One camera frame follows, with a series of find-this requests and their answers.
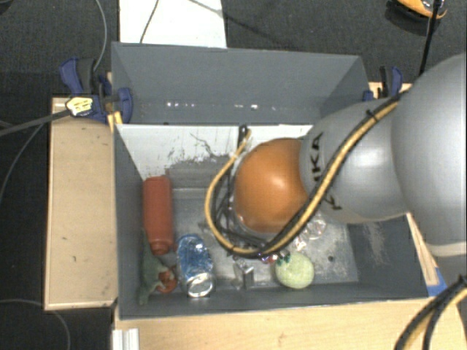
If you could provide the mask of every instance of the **white paper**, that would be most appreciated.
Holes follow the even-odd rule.
[[[120,41],[139,43],[156,0],[120,0]],[[220,0],[159,0],[145,44],[226,48]]]

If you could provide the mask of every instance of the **crushed can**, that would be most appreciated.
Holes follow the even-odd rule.
[[[179,283],[188,297],[205,297],[215,289],[215,276],[209,251],[195,233],[177,241],[177,272]]]

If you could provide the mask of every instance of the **wooden table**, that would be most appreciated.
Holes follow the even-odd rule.
[[[53,112],[64,108],[54,99]],[[108,127],[70,117],[50,136],[46,309],[110,306],[117,297],[112,139]],[[419,248],[423,264],[431,258]],[[433,266],[425,276],[435,279]],[[428,299],[242,314],[120,321],[140,349],[391,349]],[[419,349],[422,335],[410,349]],[[432,349],[467,349],[458,310],[441,318]]]

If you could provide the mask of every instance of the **gray box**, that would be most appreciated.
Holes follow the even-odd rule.
[[[405,218],[328,225],[313,246],[314,284],[298,291],[268,280],[260,262],[252,263],[262,284],[237,289],[231,283],[233,262],[200,226],[205,190],[234,150],[238,125],[252,125],[253,145],[302,136],[329,112],[360,102],[368,83],[359,58],[114,43],[112,76],[115,88],[130,87],[135,102],[132,124],[119,125],[115,133],[121,319],[427,296]],[[160,174],[168,174],[174,184],[176,234],[195,231],[207,241],[217,264],[217,289],[199,299],[177,289],[139,306],[142,182]],[[173,255],[165,262],[173,263]]]

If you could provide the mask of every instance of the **red plastic bottle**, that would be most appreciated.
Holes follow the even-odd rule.
[[[167,254],[174,246],[172,186],[167,176],[143,182],[143,224],[154,255]]]

